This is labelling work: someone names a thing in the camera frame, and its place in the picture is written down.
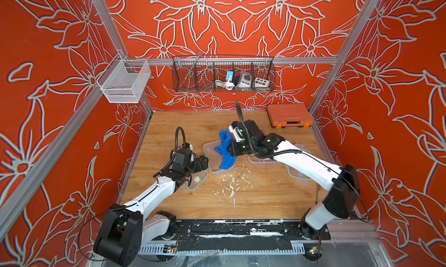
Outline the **blue cloth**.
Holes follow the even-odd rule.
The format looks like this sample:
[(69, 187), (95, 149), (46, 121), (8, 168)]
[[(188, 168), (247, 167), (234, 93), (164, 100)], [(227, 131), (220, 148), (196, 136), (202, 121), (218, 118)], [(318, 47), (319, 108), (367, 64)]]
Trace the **blue cloth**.
[(230, 131), (223, 130), (219, 132), (220, 145), (215, 147), (215, 151), (221, 156), (220, 169), (228, 170), (232, 168), (236, 163), (236, 157), (234, 157), (229, 151), (228, 147), (233, 142), (233, 137)]

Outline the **white button box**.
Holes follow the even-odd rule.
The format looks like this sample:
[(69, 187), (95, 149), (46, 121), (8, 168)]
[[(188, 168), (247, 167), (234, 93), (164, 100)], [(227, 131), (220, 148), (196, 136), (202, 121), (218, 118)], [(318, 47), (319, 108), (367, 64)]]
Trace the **white button box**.
[(262, 79), (262, 78), (255, 78), (254, 80), (254, 88), (256, 90), (260, 90), (260, 89), (268, 89), (269, 88), (269, 80), (267, 79)]

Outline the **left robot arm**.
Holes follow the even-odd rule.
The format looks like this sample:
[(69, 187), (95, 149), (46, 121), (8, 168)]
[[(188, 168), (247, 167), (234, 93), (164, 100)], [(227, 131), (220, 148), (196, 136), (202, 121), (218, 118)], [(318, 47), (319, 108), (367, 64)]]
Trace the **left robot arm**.
[(96, 237), (93, 253), (102, 256), (102, 261), (112, 261), (127, 267), (147, 242), (157, 237), (180, 240), (181, 233), (177, 229), (175, 215), (163, 210), (153, 217), (150, 214), (182, 185), (190, 186), (193, 174), (205, 171), (208, 166), (208, 158), (204, 155), (198, 157), (191, 144), (176, 143), (169, 162), (154, 174), (154, 184), (130, 202), (114, 204), (103, 212), (105, 218)]

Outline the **white power adapter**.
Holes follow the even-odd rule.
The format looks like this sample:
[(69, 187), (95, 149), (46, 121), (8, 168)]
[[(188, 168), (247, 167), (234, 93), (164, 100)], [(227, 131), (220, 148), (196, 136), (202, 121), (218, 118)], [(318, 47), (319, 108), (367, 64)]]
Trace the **white power adapter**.
[(252, 85), (252, 75), (246, 71), (242, 71), (239, 75), (236, 88), (238, 89), (248, 89)]

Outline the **orange tool case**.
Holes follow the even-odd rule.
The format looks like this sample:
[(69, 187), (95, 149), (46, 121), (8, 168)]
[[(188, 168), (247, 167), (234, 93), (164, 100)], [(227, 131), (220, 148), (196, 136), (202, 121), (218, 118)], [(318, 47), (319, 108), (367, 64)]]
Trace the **orange tool case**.
[(267, 106), (267, 113), (271, 126), (276, 129), (309, 128), (314, 123), (304, 104), (270, 104)]

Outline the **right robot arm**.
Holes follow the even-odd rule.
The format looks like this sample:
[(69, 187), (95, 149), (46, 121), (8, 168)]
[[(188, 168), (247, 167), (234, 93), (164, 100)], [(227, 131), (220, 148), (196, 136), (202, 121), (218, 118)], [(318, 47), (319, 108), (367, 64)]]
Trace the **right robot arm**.
[(236, 103), (236, 110), (239, 120), (229, 127), (235, 138), (228, 147), (232, 156), (253, 154), (261, 160), (273, 159), (299, 171), (328, 192), (323, 201), (310, 208), (300, 220), (298, 229), (303, 238), (316, 238), (334, 219), (349, 219), (360, 200), (360, 183), (354, 167), (326, 162), (276, 133), (265, 135), (254, 121), (243, 119), (239, 103)]

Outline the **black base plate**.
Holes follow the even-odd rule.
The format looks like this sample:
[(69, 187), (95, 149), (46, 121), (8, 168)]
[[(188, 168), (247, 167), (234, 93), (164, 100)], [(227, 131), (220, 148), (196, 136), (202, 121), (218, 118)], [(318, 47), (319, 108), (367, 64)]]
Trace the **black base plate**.
[(328, 227), (309, 236), (300, 220), (283, 219), (180, 219), (173, 237), (156, 237), (142, 246), (146, 252), (155, 244), (164, 245), (168, 255), (176, 253), (294, 253), (304, 254), (312, 244), (330, 241)]

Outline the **clear lunch box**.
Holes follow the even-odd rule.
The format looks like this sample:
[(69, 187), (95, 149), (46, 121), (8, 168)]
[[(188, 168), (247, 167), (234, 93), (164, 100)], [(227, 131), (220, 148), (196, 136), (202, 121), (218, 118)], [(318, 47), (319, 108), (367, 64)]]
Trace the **clear lunch box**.
[(253, 155), (247, 156), (247, 161), (254, 167), (273, 167), (273, 166), (280, 166), (282, 165), (281, 162), (278, 162), (276, 160), (266, 158), (266, 159), (260, 159)]

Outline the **blue white small box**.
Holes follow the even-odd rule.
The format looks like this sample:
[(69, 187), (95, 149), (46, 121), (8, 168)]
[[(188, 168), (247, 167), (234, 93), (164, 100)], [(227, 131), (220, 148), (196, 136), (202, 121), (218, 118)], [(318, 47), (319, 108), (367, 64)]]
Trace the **blue white small box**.
[(233, 71), (226, 72), (226, 82), (232, 82), (233, 80)]

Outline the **clear acrylic box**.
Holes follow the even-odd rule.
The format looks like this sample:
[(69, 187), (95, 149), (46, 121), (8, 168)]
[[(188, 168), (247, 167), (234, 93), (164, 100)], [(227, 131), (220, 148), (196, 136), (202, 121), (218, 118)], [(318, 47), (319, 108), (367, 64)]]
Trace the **clear acrylic box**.
[(137, 104), (140, 101), (152, 71), (147, 61), (137, 68), (139, 71), (131, 71), (119, 55), (108, 64), (96, 83), (109, 103)]

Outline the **clear lunch box lid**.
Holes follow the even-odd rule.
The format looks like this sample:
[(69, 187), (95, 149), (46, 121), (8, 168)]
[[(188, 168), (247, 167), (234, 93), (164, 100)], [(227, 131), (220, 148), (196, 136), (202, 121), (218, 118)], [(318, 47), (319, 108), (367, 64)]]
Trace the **clear lunch box lid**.
[(297, 182), (307, 183), (312, 182), (312, 179), (304, 175), (302, 172), (298, 171), (296, 168), (285, 165), (288, 175)]

